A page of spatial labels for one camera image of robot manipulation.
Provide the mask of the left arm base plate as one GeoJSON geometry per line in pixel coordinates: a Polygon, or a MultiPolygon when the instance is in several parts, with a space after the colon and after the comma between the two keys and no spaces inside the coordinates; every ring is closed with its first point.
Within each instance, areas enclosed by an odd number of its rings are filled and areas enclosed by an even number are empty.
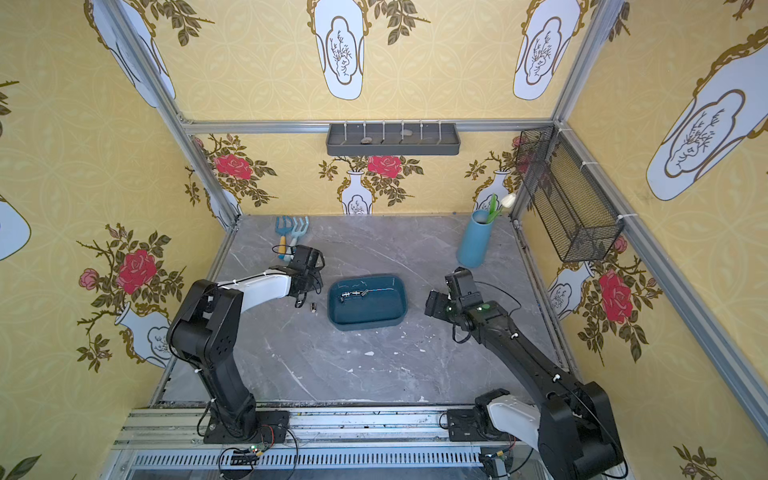
{"type": "Polygon", "coordinates": [[[237,420],[222,419],[213,414],[203,435],[204,444],[283,443],[289,428],[287,410],[251,410],[237,420]]]}

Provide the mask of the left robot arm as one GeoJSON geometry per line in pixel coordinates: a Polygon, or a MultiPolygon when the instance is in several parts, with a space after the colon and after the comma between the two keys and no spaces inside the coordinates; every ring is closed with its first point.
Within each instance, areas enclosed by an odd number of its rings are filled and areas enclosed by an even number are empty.
{"type": "Polygon", "coordinates": [[[256,400],[242,381],[234,359],[241,314],[272,300],[292,297],[300,308],[307,294],[323,283],[323,254],[312,247],[291,249],[286,266],[274,266],[241,280],[198,280],[182,301],[167,334],[171,353],[189,364],[210,396],[206,444],[254,440],[262,425],[286,430],[288,413],[259,413],[256,400]]]}

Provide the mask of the teal plastic storage box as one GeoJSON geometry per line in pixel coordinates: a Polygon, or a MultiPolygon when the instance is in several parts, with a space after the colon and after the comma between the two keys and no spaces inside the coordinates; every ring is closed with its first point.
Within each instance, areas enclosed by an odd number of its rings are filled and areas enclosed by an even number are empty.
{"type": "Polygon", "coordinates": [[[405,285],[396,275],[344,278],[328,292],[328,318],[341,331],[397,326],[407,312],[405,285]]]}

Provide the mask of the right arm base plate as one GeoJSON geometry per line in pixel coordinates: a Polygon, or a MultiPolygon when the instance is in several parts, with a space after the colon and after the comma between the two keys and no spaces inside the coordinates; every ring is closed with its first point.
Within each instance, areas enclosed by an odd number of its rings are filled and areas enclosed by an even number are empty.
{"type": "Polygon", "coordinates": [[[538,439],[540,415],[529,405],[492,403],[448,410],[447,421],[451,442],[505,442],[514,437],[531,443],[538,439]]]}

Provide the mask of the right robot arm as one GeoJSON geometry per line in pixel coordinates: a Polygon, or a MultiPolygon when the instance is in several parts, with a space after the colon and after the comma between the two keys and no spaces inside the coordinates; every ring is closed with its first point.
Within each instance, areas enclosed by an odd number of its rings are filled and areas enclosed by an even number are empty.
{"type": "Polygon", "coordinates": [[[593,479],[628,463],[610,399],[595,382],[582,383],[551,361],[496,301],[486,301],[472,272],[445,277],[446,293],[432,290],[424,314],[460,328],[492,352],[525,388],[533,404],[509,394],[483,407],[490,425],[536,451],[554,479],[593,479]]]}

